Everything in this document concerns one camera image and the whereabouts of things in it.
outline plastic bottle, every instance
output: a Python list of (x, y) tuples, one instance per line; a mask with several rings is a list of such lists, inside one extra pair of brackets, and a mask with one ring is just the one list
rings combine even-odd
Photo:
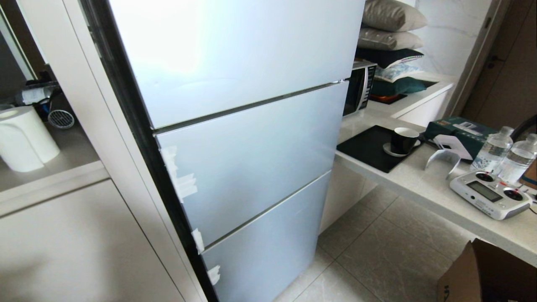
[(513, 146), (513, 140), (509, 136), (511, 133), (513, 133), (513, 128), (504, 126), (500, 132), (489, 135), (474, 162), (471, 163), (471, 169), (485, 172), (495, 170), (507, 155), (509, 148)]
[(537, 134), (530, 134), (525, 141), (517, 141), (498, 166), (498, 177), (510, 184), (519, 185), (524, 174), (537, 156)]

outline microwave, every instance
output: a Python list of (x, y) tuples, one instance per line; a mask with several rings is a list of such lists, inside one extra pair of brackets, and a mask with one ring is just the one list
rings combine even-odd
[(346, 79), (349, 82), (349, 89), (347, 90), (347, 98), (343, 109), (344, 116), (362, 110), (367, 106), (376, 66), (376, 63), (368, 61), (359, 61), (353, 64), (351, 77)]

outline refrigerator drawer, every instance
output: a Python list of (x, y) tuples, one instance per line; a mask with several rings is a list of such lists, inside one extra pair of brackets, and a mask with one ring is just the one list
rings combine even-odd
[(365, 0), (110, 0), (154, 128), (348, 78)]
[(203, 254), (220, 302), (270, 302), (312, 261), (330, 173)]
[(347, 82), (157, 135), (205, 246), (332, 167)]

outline cushion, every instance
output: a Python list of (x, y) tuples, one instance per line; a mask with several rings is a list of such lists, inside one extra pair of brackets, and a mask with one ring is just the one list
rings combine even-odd
[(389, 32), (406, 32), (428, 24), (425, 16), (396, 0), (367, 0), (362, 22)]
[(386, 69), (378, 68), (375, 71), (375, 78), (393, 83), (400, 78), (422, 72), (419, 67), (401, 63)]
[(412, 49), (400, 49), (398, 51), (379, 51), (376, 49), (356, 49), (355, 57), (377, 63), (381, 68), (390, 68), (397, 64), (419, 59), (424, 55)]
[(386, 32), (369, 27), (360, 29), (358, 47), (381, 51), (397, 51), (405, 48), (416, 49), (423, 47), (423, 41), (413, 33)]
[(412, 77), (404, 77), (390, 83), (374, 80), (371, 94), (377, 96), (395, 96), (400, 94), (412, 94), (427, 89), (425, 84)]

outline coffee cup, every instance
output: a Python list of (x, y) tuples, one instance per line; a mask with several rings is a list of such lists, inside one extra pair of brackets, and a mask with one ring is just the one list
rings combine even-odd
[(409, 154), (418, 140), (419, 133), (411, 128), (395, 128), (391, 133), (390, 150), (395, 154)]

